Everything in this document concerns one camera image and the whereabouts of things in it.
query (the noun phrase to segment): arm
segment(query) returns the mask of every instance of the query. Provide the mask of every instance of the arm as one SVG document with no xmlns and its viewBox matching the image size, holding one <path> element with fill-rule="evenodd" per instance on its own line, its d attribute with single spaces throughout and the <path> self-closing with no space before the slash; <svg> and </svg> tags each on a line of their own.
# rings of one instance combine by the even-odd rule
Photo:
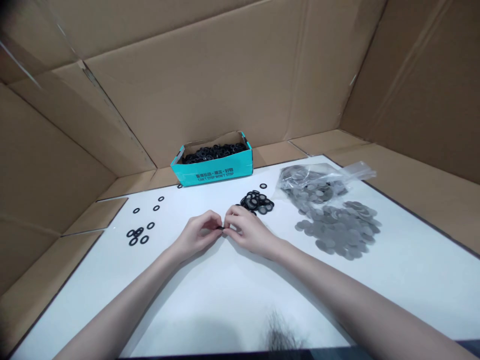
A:
<svg viewBox="0 0 480 360">
<path fill-rule="evenodd" d="M 230 229 L 242 229 L 242 234 Z M 369 287 L 274 236 L 240 206 L 225 216 L 225 234 L 295 275 L 376 359 L 475 359 L 463 347 Z"/>
<path fill-rule="evenodd" d="M 58 353 L 60 359 L 115 359 L 122 352 L 147 306 L 178 265 L 222 234 L 220 215 L 209 210 L 192 217 L 178 239 Z M 212 230 L 200 236 L 201 229 Z"/>
</svg>

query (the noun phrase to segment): cardboard wall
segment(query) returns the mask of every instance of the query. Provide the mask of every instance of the cardboard wall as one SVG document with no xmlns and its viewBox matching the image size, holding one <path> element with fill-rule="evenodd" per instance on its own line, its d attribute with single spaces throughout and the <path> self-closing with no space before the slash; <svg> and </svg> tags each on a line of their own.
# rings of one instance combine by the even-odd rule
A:
<svg viewBox="0 0 480 360">
<path fill-rule="evenodd" d="M 1 41 L 31 75 L 207 19 L 256 0 L 15 0 Z M 0 79 L 27 75 L 0 48 Z"/>
<path fill-rule="evenodd" d="M 480 184 L 479 14 L 478 1 L 389 1 L 340 128 Z"/>
<path fill-rule="evenodd" d="M 305 3 L 285 140 L 338 127 L 384 6 L 384 0 Z"/>
<path fill-rule="evenodd" d="M 9 88 L 115 175 L 155 170 L 121 115 L 84 74 L 82 66 L 80 61 L 35 76 L 41 88 L 28 78 Z"/>
<path fill-rule="evenodd" d="M 1 294 L 116 176 L 5 85 L 0 148 Z"/>
<path fill-rule="evenodd" d="M 383 4 L 264 0 L 85 62 L 163 168 L 229 131 L 258 147 L 334 129 Z"/>
</svg>

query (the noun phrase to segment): left hand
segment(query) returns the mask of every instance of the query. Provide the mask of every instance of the left hand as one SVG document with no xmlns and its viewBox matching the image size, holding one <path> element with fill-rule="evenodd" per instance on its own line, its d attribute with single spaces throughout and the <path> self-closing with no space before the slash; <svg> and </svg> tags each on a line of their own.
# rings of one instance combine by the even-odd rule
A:
<svg viewBox="0 0 480 360">
<path fill-rule="evenodd" d="M 222 226 L 222 218 L 212 210 L 191 217 L 178 239 L 170 246 L 170 250 L 179 262 L 183 262 L 217 240 L 222 235 L 222 230 L 217 229 L 219 226 Z M 202 236 L 199 234 L 202 229 L 211 232 Z"/>
</svg>

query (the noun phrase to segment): pile of black washers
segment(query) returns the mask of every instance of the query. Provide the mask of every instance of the pile of black washers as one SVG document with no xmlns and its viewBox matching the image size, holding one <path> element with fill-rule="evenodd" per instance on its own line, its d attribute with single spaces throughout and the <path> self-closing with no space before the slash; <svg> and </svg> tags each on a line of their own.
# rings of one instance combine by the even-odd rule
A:
<svg viewBox="0 0 480 360">
<path fill-rule="evenodd" d="M 225 158 L 232 154 L 241 153 L 247 150 L 245 144 L 238 142 L 236 144 L 213 145 L 212 147 L 201 147 L 194 154 L 188 154 L 181 159 L 182 164 L 196 164 L 205 161 Z"/>
<path fill-rule="evenodd" d="M 247 192 L 237 206 L 244 207 L 250 211 L 253 215 L 257 216 L 255 211 L 265 215 L 274 209 L 275 203 L 268 199 L 266 195 L 260 193 L 258 190 L 252 190 Z"/>
<path fill-rule="evenodd" d="M 153 229 L 155 226 L 155 223 L 152 221 L 150 222 L 146 228 L 148 230 L 150 229 Z M 131 238 L 130 241 L 128 242 L 128 245 L 130 246 L 133 246 L 135 245 L 138 241 L 139 241 L 139 236 L 142 235 L 142 233 L 144 232 L 144 228 L 143 227 L 139 227 L 137 230 L 130 230 L 129 232 L 126 233 L 126 237 L 127 238 Z M 140 239 L 140 244 L 145 244 L 147 241 L 149 240 L 149 236 L 148 235 L 144 235 L 142 236 L 142 238 Z"/>
</svg>

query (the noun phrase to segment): hair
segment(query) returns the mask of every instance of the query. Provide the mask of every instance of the hair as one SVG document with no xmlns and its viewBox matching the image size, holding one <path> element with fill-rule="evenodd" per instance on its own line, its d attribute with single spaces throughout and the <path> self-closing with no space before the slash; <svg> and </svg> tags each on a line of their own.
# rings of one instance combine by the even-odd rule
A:
<svg viewBox="0 0 480 360">
<path fill-rule="evenodd" d="M 300 359 L 298 351 L 305 347 L 305 341 L 295 336 L 284 318 L 273 311 L 268 317 L 268 331 L 266 334 L 266 348 L 270 359 Z"/>
</svg>

